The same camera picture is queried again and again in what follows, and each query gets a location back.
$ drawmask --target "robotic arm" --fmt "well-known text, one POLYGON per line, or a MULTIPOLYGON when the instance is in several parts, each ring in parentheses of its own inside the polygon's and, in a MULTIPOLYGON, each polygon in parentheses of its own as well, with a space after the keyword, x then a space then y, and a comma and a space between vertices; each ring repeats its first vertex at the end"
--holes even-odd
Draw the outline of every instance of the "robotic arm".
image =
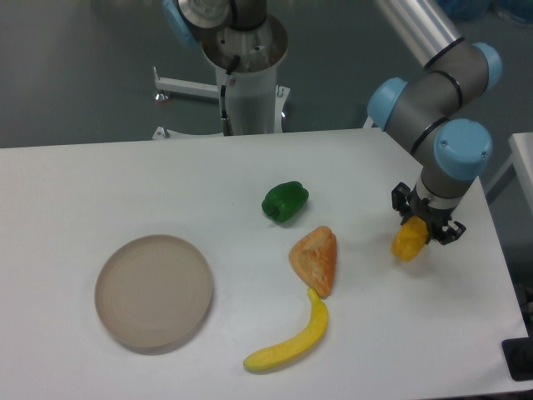
MULTIPOLYGON (((376 5, 426 71, 409 85, 398 77, 384 82, 368 104, 374 122, 423 166, 413 190, 400 183, 392 191, 392 206, 402 224, 417 216, 428 241, 447 244, 466 230, 451 213, 492 151, 479 123, 449 117, 499 80, 501 60, 484 43, 470 45, 435 0, 376 5)), ((216 69, 225 134, 232 130, 229 115, 236 134, 273 132, 276 68, 288 39, 267 14, 267 0, 163 0, 163 9, 186 45, 202 41, 216 69)))
POLYGON ((491 155, 491 136, 477 122, 451 114, 490 89, 501 60, 484 43, 470 45, 431 0, 376 0, 377 6, 426 70, 408 85, 395 77, 372 95, 368 114, 423 168, 415 188, 400 183, 392 207, 402 224, 416 215, 430 239, 458 239, 466 228, 451 213, 491 155))
POLYGON ((267 14, 267 0, 163 0, 163 11, 184 44, 202 42, 215 68, 224 134, 274 132, 276 72, 288 38, 267 14))

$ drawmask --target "plate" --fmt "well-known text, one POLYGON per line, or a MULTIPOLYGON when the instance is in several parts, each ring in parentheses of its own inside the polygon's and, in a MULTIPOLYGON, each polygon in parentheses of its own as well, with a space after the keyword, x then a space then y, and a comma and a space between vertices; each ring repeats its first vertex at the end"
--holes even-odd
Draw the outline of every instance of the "plate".
POLYGON ((97 313, 120 342, 151 349, 190 336, 211 301, 211 269, 178 237, 141 237, 117 250, 98 276, 97 313))

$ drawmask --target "tabletop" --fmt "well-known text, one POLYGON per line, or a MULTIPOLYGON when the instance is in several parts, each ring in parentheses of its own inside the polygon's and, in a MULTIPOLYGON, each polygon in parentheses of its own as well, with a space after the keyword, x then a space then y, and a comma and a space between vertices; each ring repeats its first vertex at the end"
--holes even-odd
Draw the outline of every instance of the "tabletop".
POLYGON ((0 151, 0 398, 443 398, 520 391, 501 341, 526 335, 476 180, 454 212, 467 231, 413 262, 390 253, 391 190, 421 166, 379 129, 0 151), (267 191, 310 192, 283 226, 267 191), (269 374, 242 360, 309 318, 292 245, 337 236, 330 324, 313 352, 269 374), (212 305, 197 335, 146 356, 114 341, 94 307, 123 244, 171 234, 209 262, 212 305))

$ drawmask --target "gray floor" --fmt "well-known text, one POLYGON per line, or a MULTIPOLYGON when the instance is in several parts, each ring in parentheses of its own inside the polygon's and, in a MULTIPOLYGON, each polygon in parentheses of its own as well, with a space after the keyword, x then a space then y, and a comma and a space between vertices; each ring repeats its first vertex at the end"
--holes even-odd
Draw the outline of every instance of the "gray floor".
MULTIPOLYGON (((383 81, 422 75, 371 1, 271 0, 269 7, 290 38, 279 71, 291 88, 288 131, 359 128, 383 81)), ((533 29, 493 12, 458 28, 472 43, 497 48, 505 67, 492 91, 456 115, 492 133, 486 182, 510 154, 508 137, 533 131, 533 29)), ((214 83, 200 48, 186 50, 171 35, 161 0, 0 0, 0 148, 150 140, 162 125, 220 132, 215 102, 155 104, 153 65, 164 77, 214 83)), ((533 217, 516 180, 491 211, 511 275, 533 281, 533 217)))

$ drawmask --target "yellow banana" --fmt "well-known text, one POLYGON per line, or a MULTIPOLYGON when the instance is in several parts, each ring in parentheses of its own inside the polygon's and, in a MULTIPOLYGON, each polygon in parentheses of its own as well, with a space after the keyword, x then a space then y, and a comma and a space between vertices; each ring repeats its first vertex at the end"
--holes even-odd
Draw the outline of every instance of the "yellow banana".
POLYGON ((392 241, 392 254, 402 261, 410 261, 426 245, 430 233, 426 223, 416 215, 404 223, 392 241))
POLYGON ((244 360, 246 368, 251 371, 265 371, 278 367, 310 349, 324 336, 328 318, 326 304, 311 287, 307 289, 307 295, 311 300, 311 318, 306 328, 285 342, 252 353, 244 360))

